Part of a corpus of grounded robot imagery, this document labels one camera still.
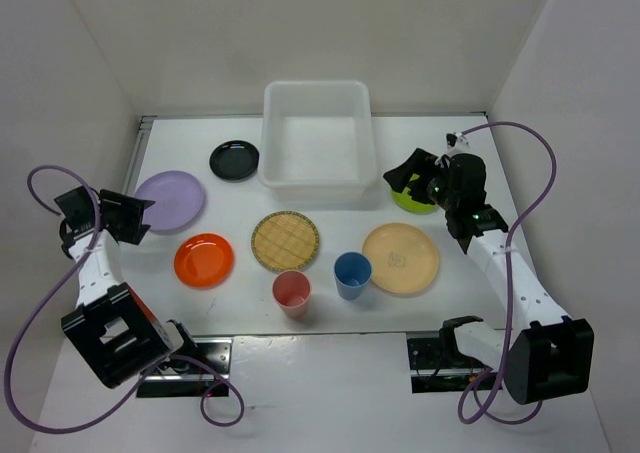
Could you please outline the purple plate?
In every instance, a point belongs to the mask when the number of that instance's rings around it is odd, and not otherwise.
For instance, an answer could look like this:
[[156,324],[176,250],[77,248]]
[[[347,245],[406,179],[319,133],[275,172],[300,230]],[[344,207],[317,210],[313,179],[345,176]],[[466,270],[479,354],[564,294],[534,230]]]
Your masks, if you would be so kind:
[[143,216],[150,231],[169,233],[182,229],[198,216],[205,202],[205,190],[190,173],[168,170],[145,180],[135,191],[135,197],[153,202]]

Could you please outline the beige plate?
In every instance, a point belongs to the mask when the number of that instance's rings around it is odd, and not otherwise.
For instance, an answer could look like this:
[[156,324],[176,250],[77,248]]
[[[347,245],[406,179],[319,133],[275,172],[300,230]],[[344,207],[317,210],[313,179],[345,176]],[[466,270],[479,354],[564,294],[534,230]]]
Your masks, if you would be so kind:
[[372,230],[362,245],[372,265],[372,281],[400,296],[414,295],[431,285],[440,264],[439,250],[421,229],[387,223]]

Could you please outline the orange plate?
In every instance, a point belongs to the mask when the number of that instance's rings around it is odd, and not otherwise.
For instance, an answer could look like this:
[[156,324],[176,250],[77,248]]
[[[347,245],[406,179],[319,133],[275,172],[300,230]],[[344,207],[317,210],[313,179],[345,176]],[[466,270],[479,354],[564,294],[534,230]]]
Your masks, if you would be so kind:
[[201,233],[187,239],[176,251],[174,272],[184,285],[212,288],[223,282],[234,266],[230,243],[215,233]]

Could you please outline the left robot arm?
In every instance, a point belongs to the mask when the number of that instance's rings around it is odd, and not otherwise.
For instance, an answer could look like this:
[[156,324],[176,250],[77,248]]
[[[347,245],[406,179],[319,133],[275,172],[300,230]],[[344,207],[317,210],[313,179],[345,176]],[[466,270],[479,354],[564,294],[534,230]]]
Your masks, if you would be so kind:
[[79,266],[79,297],[61,327],[93,373],[108,388],[156,366],[184,373],[199,348],[175,320],[161,323],[125,281],[120,245],[137,245],[152,200],[79,186],[55,198],[63,220],[62,249]]

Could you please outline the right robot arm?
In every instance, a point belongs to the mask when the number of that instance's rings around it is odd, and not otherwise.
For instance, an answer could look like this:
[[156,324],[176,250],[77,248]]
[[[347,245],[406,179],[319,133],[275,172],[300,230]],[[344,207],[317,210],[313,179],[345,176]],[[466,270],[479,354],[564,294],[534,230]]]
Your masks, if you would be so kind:
[[478,360],[520,405],[585,392],[594,331],[553,300],[515,248],[512,227],[486,201],[484,161],[471,153],[436,157],[416,149],[383,178],[393,191],[407,191],[414,201],[444,211],[450,235],[485,275],[511,320],[504,332],[477,316],[444,321],[442,361],[459,366]]

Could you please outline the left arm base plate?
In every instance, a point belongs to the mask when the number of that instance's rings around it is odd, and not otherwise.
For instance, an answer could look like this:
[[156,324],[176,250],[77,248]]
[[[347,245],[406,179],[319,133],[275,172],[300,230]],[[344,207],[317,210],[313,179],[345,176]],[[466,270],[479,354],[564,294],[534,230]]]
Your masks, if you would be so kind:
[[[232,337],[196,337],[198,360],[208,365],[219,376],[228,380],[231,357]],[[177,369],[160,366],[136,391],[137,398],[196,398],[204,393],[208,397],[228,397],[229,387],[207,370],[189,362],[178,361]]]

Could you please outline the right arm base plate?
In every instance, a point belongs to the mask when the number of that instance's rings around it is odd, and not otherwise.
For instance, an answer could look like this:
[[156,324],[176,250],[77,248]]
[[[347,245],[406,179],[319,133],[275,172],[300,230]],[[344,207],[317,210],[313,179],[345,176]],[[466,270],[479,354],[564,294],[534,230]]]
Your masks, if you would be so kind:
[[413,394],[463,392],[486,366],[471,357],[450,359],[436,332],[406,335]]

